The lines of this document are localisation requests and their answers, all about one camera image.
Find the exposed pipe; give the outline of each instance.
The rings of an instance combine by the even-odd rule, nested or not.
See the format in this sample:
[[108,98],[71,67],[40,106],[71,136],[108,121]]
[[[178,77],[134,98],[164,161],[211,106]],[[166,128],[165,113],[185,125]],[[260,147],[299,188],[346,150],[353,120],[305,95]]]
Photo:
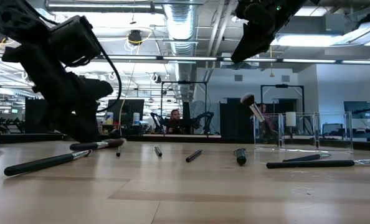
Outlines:
[[[192,5],[164,5],[167,15],[167,30],[170,39],[173,40],[193,40],[195,38],[195,15],[196,7]],[[181,42],[172,42],[171,50],[176,56],[193,56],[195,55],[195,44]],[[175,65],[176,79],[195,81],[196,65],[191,63],[177,63]],[[187,86],[179,86],[181,98],[190,99]]]
[[212,56],[216,56],[217,55],[218,48],[220,47],[222,37],[224,36],[225,28],[227,27],[227,23],[228,23],[228,20],[229,20],[230,15],[231,15],[231,12],[234,10],[234,7],[236,6],[236,2],[237,2],[236,0],[230,0],[230,2],[228,4],[227,12],[226,12],[225,18],[224,18],[224,20],[222,22],[222,25],[220,27],[220,32],[218,34],[217,43],[214,46],[214,50],[212,52]]
[[224,4],[225,4],[225,0],[220,0],[218,9],[217,9],[216,21],[214,22],[214,25],[212,26],[212,31],[211,31],[209,46],[207,47],[206,56],[210,56],[212,45],[214,43],[214,39],[216,38],[218,25],[220,24],[220,21],[221,21],[222,11],[224,10]]

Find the desk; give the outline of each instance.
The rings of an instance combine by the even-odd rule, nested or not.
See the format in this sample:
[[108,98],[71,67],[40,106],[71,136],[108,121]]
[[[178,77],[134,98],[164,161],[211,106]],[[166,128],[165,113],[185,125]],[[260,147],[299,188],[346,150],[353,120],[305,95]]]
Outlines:
[[[370,167],[269,170],[268,161],[306,154],[253,145],[128,142],[120,158],[102,149],[45,170],[3,174],[13,164],[69,153],[73,143],[0,147],[0,224],[370,223]],[[240,147],[247,150],[243,167],[233,155]],[[185,162],[198,149],[202,155]],[[347,156],[370,159],[370,152]]]
[[169,138],[221,138],[221,135],[213,134],[144,134],[145,137],[169,137]]

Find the computer monitor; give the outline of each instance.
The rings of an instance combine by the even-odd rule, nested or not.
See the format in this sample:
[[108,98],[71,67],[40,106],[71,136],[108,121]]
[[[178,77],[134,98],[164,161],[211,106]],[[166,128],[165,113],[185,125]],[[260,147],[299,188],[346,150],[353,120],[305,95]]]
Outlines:
[[351,112],[353,119],[370,119],[370,111],[363,113],[354,113],[358,110],[365,110],[370,108],[370,101],[345,101],[344,111]]
[[[109,100],[108,105],[111,105],[115,100]],[[120,119],[120,108],[123,100],[119,100],[113,107],[108,109],[108,112],[113,113],[113,121],[118,122]],[[140,120],[143,117],[143,105],[145,100],[125,100],[123,109],[121,110],[121,124],[130,126],[133,122],[133,114],[139,113]]]

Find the brush bristles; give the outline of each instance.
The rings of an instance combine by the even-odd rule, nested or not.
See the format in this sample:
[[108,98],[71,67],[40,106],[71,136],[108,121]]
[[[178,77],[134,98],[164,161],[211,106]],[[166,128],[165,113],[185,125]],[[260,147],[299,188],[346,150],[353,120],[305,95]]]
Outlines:
[[248,94],[244,95],[242,97],[242,99],[240,99],[240,102],[247,105],[247,106],[253,105],[255,103],[254,94],[253,93],[248,93]]
[[120,139],[106,139],[104,142],[109,143],[109,147],[120,147],[127,143],[127,140],[125,138]]

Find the air duct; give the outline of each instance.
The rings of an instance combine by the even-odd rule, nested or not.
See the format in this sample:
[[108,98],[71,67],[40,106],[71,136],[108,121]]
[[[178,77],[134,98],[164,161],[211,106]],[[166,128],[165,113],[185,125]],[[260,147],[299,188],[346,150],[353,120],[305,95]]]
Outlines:
[[[192,5],[164,5],[167,15],[167,29],[170,39],[192,40],[195,36],[196,7]],[[172,42],[171,50],[176,56],[195,55],[196,46],[192,43]],[[178,81],[196,81],[196,64],[177,63],[176,78]],[[194,86],[180,86],[179,94],[183,100],[190,100],[193,96]]]

